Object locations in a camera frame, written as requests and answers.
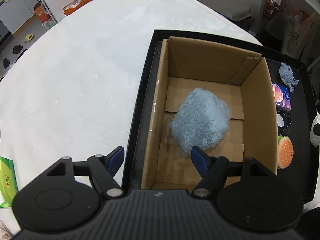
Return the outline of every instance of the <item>green tissue package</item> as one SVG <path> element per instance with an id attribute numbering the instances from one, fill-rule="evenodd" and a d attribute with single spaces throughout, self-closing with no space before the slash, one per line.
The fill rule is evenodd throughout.
<path id="1" fill-rule="evenodd" d="M 0 208 L 11 207 L 18 192 L 13 161 L 0 156 Z"/>

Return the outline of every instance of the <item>purple tissue packet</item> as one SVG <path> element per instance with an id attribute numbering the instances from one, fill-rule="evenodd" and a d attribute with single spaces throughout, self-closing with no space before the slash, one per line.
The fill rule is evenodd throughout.
<path id="1" fill-rule="evenodd" d="M 277 84 L 272 85 L 273 95 L 275 96 L 276 108 L 283 111 L 290 111 L 290 96 L 289 90 L 286 87 Z"/>

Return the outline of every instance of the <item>black tray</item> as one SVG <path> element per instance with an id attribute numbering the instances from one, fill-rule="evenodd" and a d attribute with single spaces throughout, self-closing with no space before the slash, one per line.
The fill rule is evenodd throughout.
<path id="1" fill-rule="evenodd" d="M 292 67 L 295 78 L 299 79 L 299 84 L 295 87 L 294 93 L 290 93 L 292 125 L 283 132 L 283 135 L 288 135 L 293 143 L 294 158 L 288 168 L 278 169 L 278 177 L 297 190 L 304 203 L 313 200 L 318 176 L 319 147 L 315 148 L 310 143 L 309 133 L 317 113 L 313 91 L 304 64 L 277 51 L 247 41 L 207 33 L 174 30 L 155 30 L 150 42 L 132 119 L 122 187 L 125 190 L 141 187 L 162 40 L 168 39 L 170 36 L 215 41 L 261 53 L 267 60 L 272 82 L 279 85 L 282 84 L 278 72 L 280 63 L 284 62 Z"/>

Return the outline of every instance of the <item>blue fluffy plush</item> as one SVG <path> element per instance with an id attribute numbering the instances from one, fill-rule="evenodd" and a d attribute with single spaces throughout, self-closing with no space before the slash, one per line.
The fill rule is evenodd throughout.
<path id="1" fill-rule="evenodd" d="M 196 88 L 181 104 L 170 127 L 182 154 L 188 155 L 193 146 L 207 149 L 217 145 L 229 129 L 229 118 L 230 110 L 224 101 Z"/>

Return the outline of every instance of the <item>tissue package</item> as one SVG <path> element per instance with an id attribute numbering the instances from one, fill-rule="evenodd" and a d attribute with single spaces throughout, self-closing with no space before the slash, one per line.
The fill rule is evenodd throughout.
<path id="1" fill-rule="evenodd" d="M 18 192 L 13 161 L 0 156 L 0 207 L 11 207 Z"/>
<path id="2" fill-rule="evenodd" d="M 275 96 L 276 108 L 283 111 L 290 111 L 291 104 L 289 90 L 286 87 L 279 86 L 277 84 L 273 84 L 272 88 Z"/>

